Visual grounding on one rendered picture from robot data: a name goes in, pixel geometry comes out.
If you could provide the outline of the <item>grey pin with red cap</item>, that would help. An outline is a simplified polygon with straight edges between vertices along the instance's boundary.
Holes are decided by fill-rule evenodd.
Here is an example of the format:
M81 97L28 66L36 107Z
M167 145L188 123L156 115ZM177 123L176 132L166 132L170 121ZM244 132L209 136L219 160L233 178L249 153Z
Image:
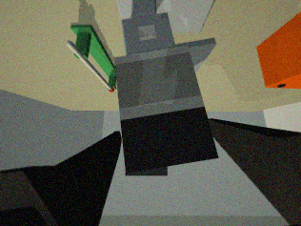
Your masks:
M109 88L109 91L114 92L114 87L110 86L110 84L97 71L97 69L91 64L91 62L88 59L85 58L83 53L80 52L79 49L71 41L68 41L67 45L90 68L90 70Z

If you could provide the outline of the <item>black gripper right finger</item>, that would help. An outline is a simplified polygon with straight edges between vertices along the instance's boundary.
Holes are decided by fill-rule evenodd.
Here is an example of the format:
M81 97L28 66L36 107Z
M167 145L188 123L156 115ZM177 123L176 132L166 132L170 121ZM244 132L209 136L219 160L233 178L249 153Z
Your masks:
M301 223L301 133L209 118L211 133L290 225Z

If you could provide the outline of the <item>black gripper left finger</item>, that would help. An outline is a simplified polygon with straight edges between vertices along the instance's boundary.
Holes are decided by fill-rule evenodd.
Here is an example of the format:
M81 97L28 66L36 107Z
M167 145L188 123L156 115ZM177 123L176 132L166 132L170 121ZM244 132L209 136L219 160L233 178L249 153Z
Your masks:
M48 226L99 226L121 142L116 131L57 165L0 171L0 211L33 207Z

